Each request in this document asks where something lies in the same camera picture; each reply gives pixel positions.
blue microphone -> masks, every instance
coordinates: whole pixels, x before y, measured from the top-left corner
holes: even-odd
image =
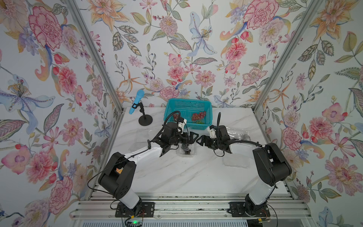
[[[138,90],[138,92],[136,94],[136,98],[135,98],[134,104],[130,108],[129,114],[132,114],[135,111],[135,109],[137,108],[140,100],[144,97],[144,95],[145,95],[144,90]]]

black bracket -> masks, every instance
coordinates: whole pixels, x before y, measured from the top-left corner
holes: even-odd
[[[155,203],[153,202],[142,202],[141,208],[139,211],[139,218],[152,218],[154,217],[154,209]],[[129,218],[135,215],[128,207],[126,207],[123,203],[118,203],[116,208],[115,217],[116,218]]]
[[[230,214],[232,214],[233,218],[239,218],[239,217],[250,217],[245,213],[245,207],[244,207],[245,202],[229,202],[229,210],[230,210]],[[264,205],[261,207],[260,210],[258,210],[257,212],[253,213],[251,216],[255,217],[261,217],[264,218],[269,217],[270,216],[270,211],[267,208],[266,203],[264,203]]]

orange lily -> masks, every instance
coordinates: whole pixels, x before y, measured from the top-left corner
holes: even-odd
[[[277,94],[277,96],[274,97],[275,100],[273,100],[272,102],[276,102],[281,97],[282,105],[284,106],[284,109],[286,109],[285,108],[285,103],[284,103],[284,96],[287,97],[287,98],[289,98],[287,95],[285,95],[284,91],[286,91],[286,89],[289,87],[290,83],[282,91],[280,91],[278,89],[273,89],[272,91],[270,91],[270,92],[275,91],[275,94]]]
[[[128,78],[127,80],[122,81],[122,82],[120,83],[120,85],[118,86],[118,88],[117,88],[117,89],[119,89],[123,83],[129,83],[129,87],[130,87],[130,85],[131,85],[131,89],[130,89],[130,91],[129,91],[129,94],[130,94],[130,92],[132,91],[132,83],[133,83],[133,82],[134,82],[134,83],[137,83],[137,84],[141,84],[141,85],[145,85],[145,84],[142,84],[142,83],[139,83],[139,82],[135,81],[135,79],[137,79],[137,78],[139,78],[139,77],[131,78],[130,70],[129,70],[129,68],[128,68],[128,66],[127,66],[127,65],[126,65],[126,67],[127,67],[127,72],[129,73],[129,78]]]

floral wallpaper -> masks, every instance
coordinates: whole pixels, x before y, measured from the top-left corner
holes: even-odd
[[[326,0],[256,112],[318,226],[362,226],[363,2]]]
[[[308,0],[77,2],[123,106],[171,98],[252,107]]]
[[[62,0],[0,0],[0,30],[0,226],[68,226],[119,111]]]

microphone stand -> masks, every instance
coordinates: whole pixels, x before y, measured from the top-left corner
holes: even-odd
[[[131,108],[136,109],[137,107],[140,107],[140,112],[142,113],[142,116],[139,118],[139,124],[142,126],[147,126],[152,123],[152,117],[148,114],[145,114],[144,105],[142,102],[139,102],[137,105],[133,104]]]

